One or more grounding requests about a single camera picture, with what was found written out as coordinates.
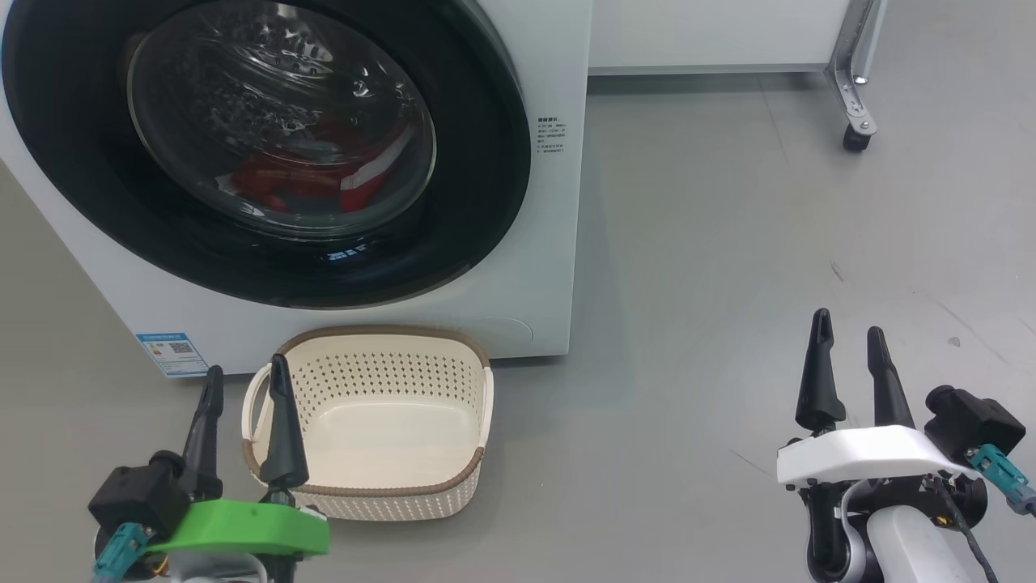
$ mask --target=washing machine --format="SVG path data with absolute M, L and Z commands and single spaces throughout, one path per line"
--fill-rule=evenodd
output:
M 569 350 L 593 0 L 0 0 L 0 157 L 170 377 Z

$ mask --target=white laundry basket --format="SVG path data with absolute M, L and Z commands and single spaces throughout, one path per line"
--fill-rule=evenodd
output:
M 493 374 L 466 339 L 422 328 L 317 330 L 278 351 L 288 360 L 310 469 L 300 506 L 362 521 L 440 519 L 474 494 L 493 413 Z M 269 366 L 241 411 L 244 460 L 258 479 L 272 402 L 253 407 Z

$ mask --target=metal leg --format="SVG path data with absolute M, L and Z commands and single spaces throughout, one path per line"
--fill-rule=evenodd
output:
M 842 21 L 841 31 L 838 33 L 838 40 L 831 55 L 831 62 L 824 70 L 825 77 L 845 108 L 848 127 L 845 129 L 842 145 L 852 151 L 866 149 L 870 143 L 870 136 L 877 132 L 874 120 L 860 98 L 860 92 L 857 91 L 857 76 L 853 74 L 853 57 L 856 56 L 860 37 L 870 19 L 875 1 L 850 0 L 845 20 Z M 865 78 L 860 77 L 860 80 L 866 82 Z

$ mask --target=glass door window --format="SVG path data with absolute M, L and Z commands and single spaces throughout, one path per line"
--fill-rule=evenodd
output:
M 340 21 L 275 2 L 189 8 L 134 37 L 126 97 L 155 162 L 255 228 L 334 238 L 421 196 L 435 130 L 413 81 Z

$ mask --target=sticker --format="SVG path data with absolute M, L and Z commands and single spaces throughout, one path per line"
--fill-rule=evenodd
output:
M 556 117 L 540 117 L 536 123 L 536 152 L 558 153 L 565 151 L 565 137 L 569 135 L 568 123 Z
M 204 377 L 208 373 L 205 359 L 186 334 L 137 334 L 137 340 L 166 377 Z

